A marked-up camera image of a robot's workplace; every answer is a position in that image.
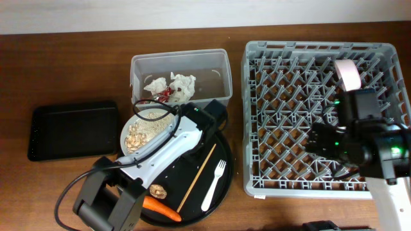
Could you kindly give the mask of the white tissue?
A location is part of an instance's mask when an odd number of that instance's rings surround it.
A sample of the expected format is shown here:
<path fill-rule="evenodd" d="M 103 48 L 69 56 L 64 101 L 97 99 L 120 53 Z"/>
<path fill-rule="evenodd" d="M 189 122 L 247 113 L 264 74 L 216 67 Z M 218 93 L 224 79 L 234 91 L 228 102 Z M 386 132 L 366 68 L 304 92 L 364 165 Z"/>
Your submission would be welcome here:
<path fill-rule="evenodd" d="M 159 94 L 168 88 L 166 79 L 161 77 L 156 80 L 152 80 L 150 84 L 144 87 L 144 90 L 149 91 L 152 95 Z"/>
<path fill-rule="evenodd" d="M 170 103 L 180 103 L 189 101 L 195 93 L 196 77 L 193 75 L 174 75 L 174 73 L 171 72 L 170 79 L 171 95 L 168 101 Z"/>

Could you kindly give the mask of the orange carrot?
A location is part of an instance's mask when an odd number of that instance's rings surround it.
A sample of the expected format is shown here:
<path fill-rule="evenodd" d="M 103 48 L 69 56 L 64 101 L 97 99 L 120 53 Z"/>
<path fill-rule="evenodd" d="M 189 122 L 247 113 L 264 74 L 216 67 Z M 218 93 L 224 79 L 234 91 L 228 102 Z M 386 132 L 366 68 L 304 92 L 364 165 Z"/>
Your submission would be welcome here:
<path fill-rule="evenodd" d="M 162 214 L 163 216 L 166 216 L 170 218 L 173 221 L 176 222 L 181 222 L 182 218 L 181 216 L 171 208 L 165 206 L 155 198 L 151 196 L 145 196 L 144 201 L 143 201 L 143 208 L 157 212 L 159 214 Z"/>

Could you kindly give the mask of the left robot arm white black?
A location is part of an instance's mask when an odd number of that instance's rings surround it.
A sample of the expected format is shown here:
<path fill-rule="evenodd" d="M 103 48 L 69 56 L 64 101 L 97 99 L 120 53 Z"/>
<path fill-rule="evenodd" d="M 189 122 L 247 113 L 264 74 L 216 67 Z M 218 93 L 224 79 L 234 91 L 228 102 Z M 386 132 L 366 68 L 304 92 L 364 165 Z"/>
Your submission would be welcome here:
<path fill-rule="evenodd" d="M 135 153 L 115 161 L 99 158 L 62 191 L 54 208 L 57 224 L 70 230 L 58 215 L 64 196 L 80 180 L 84 183 L 73 212 L 92 230 L 133 230 L 142 209 L 167 210 L 148 195 L 152 182 L 181 156 L 197 153 L 228 120 L 226 106 L 214 99 L 204 108 L 195 103 L 167 106 L 174 121 Z"/>

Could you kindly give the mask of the round black serving tray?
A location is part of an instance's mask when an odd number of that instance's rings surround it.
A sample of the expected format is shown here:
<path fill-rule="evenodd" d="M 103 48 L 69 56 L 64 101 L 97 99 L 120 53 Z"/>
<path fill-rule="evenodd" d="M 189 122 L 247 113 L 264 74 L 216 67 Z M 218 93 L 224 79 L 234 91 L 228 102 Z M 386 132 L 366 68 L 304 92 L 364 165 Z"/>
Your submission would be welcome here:
<path fill-rule="evenodd" d="M 195 185 L 179 212 L 182 221 L 173 221 L 158 212 L 148 209 L 143 209 L 141 212 L 141 219 L 143 221 L 158 227 L 180 228 L 202 221 L 219 207 L 227 196 L 234 174 L 232 152 L 227 139 L 221 132 L 215 133 L 198 152 L 178 158 L 153 183 L 162 186 L 167 192 L 167 196 L 161 203 L 173 210 L 177 210 L 210 151 L 212 151 L 212 154 L 207 164 L 200 176 L 198 176 Z M 200 206 L 213 181 L 214 171 L 220 160 L 226 162 L 225 169 L 217 182 L 210 207 L 204 212 Z"/>

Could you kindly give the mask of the wooden chopstick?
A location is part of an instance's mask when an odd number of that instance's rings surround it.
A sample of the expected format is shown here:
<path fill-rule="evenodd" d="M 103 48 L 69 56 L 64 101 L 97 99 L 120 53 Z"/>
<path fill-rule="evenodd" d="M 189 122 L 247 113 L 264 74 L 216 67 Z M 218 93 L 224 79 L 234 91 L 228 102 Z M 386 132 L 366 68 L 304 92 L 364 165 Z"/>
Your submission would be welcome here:
<path fill-rule="evenodd" d="M 209 158 L 210 158 L 211 155 L 213 154 L 213 151 L 214 151 L 215 148 L 216 148 L 216 144 L 214 144 L 214 145 L 212 146 L 211 150 L 210 150 L 209 153 L 207 154 L 207 157 L 205 158 L 205 160 L 203 161 L 203 163 L 202 163 L 201 167 L 199 168 L 197 174 L 195 175 L 195 177 L 194 177 L 191 185 L 189 186 L 189 188 L 188 188 L 186 194 L 184 195 L 184 197 L 183 197 L 183 199 L 182 199 L 179 207 L 177 208 L 177 213 L 180 213 L 182 207 L 184 206 L 186 200 L 188 199 L 188 197 L 189 197 L 192 189 L 194 188 L 194 186 L 195 186 L 195 184 L 196 184 L 199 176 L 201 175 L 202 171 L 204 170 L 204 168 L 205 168 L 205 166 L 206 166 Z"/>

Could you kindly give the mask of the red snack wrapper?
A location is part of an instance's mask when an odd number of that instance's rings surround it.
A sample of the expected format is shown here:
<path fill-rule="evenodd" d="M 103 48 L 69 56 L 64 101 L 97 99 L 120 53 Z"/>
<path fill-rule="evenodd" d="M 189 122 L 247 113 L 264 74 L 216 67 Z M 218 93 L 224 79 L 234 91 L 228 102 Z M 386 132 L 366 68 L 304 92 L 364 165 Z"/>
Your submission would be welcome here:
<path fill-rule="evenodd" d="M 149 104 L 149 103 L 155 103 L 155 102 L 161 102 L 161 103 L 166 103 L 169 101 L 171 95 L 174 93 L 174 90 L 172 90 L 170 87 L 166 88 L 165 90 L 161 92 L 151 92 L 149 97 L 142 98 L 143 104 Z"/>

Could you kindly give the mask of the pink bowl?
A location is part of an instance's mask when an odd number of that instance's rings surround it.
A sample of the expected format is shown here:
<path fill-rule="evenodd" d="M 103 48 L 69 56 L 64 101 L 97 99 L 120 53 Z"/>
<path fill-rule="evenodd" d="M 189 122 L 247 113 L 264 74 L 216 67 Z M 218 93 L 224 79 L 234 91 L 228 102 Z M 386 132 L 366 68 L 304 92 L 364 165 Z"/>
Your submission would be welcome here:
<path fill-rule="evenodd" d="M 337 76 L 344 91 L 359 90 L 362 86 L 359 72 L 352 60 L 335 60 Z"/>

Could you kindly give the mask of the grey plate with food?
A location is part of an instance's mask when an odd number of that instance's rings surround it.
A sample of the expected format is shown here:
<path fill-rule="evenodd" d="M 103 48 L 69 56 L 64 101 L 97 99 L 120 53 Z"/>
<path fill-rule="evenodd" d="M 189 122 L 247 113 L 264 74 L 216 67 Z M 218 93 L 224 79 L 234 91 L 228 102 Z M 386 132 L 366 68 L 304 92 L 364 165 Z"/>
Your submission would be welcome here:
<path fill-rule="evenodd" d="M 173 114 L 159 119 L 166 113 L 160 108 L 149 108 L 138 113 L 139 116 L 150 119 L 145 121 L 133 115 L 124 125 L 120 135 L 121 152 L 124 156 L 140 154 L 141 148 L 150 146 L 152 140 L 155 142 L 167 138 L 168 133 L 174 129 L 176 118 Z"/>

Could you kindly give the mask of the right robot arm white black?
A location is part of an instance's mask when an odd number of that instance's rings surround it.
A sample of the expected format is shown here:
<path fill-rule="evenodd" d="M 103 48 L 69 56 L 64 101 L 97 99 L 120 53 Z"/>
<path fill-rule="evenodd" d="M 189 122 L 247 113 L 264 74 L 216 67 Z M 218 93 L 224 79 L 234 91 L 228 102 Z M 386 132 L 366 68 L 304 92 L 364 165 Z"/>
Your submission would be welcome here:
<path fill-rule="evenodd" d="M 365 178 L 384 230 L 410 230 L 410 129 L 390 122 L 376 92 L 358 89 L 337 95 L 338 125 L 313 123 L 306 151 L 354 166 Z"/>

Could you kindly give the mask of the white plastic fork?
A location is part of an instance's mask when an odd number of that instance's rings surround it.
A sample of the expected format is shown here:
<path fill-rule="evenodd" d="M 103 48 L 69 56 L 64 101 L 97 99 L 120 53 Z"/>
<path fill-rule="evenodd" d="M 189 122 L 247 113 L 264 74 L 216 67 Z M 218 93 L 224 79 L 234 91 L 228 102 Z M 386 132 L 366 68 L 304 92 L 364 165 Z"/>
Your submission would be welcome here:
<path fill-rule="evenodd" d="M 214 170 L 214 178 L 213 181 L 211 182 L 211 185 L 204 197 L 204 200 L 201 204 L 201 210 L 203 212 L 206 212 L 209 210 L 210 205 L 211 205 L 211 201 L 213 199 L 213 195 L 214 195 L 214 191 L 216 189 L 216 185 L 219 181 L 219 179 L 222 177 L 224 170 L 225 170 L 225 166 L 226 166 L 226 161 L 224 160 L 220 160 L 219 163 L 217 164 L 215 170 Z"/>

